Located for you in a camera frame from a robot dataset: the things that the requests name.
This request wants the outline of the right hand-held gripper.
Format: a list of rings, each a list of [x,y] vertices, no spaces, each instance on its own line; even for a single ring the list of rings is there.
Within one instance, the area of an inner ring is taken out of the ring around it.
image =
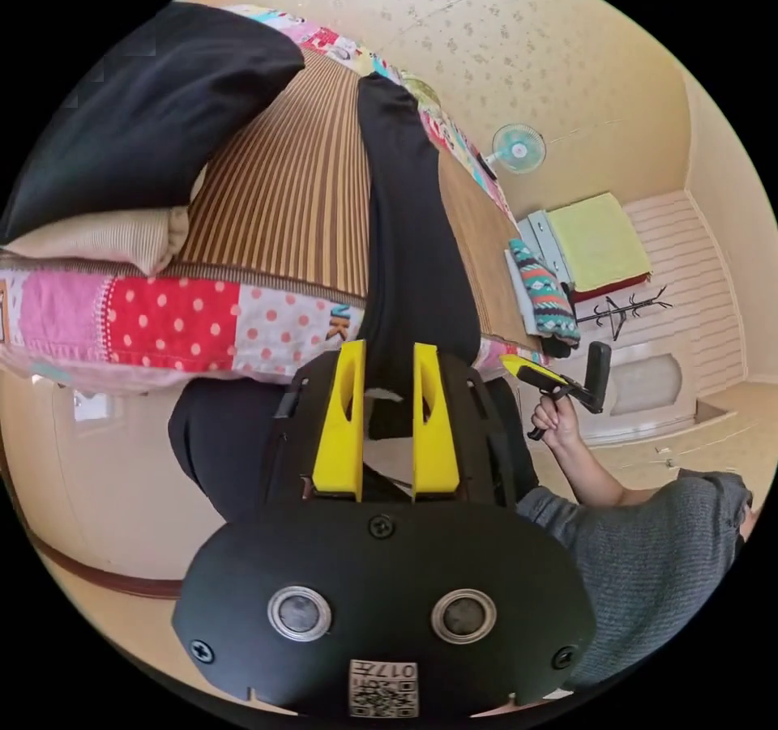
[[[568,377],[518,355],[501,355],[499,360],[502,367],[510,375],[535,387],[547,400],[553,403],[571,396],[583,405],[588,404],[586,389]]]

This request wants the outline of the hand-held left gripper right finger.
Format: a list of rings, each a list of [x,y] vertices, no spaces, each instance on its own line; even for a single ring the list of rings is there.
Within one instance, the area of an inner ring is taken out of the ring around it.
[[[451,431],[438,350],[413,349],[413,499],[450,497],[459,487],[459,469]]]

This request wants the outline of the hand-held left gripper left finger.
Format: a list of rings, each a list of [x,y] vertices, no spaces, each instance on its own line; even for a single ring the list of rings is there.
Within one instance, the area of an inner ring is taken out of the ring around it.
[[[343,344],[336,356],[312,473],[320,496],[362,499],[365,361],[363,339]]]

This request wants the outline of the person's right hand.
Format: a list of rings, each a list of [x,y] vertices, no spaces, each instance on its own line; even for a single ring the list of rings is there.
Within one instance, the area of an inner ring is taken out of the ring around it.
[[[568,449],[582,444],[579,421],[571,399],[554,400],[542,395],[532,413],[532,425],[543,432],[541,439],[551,449]]]

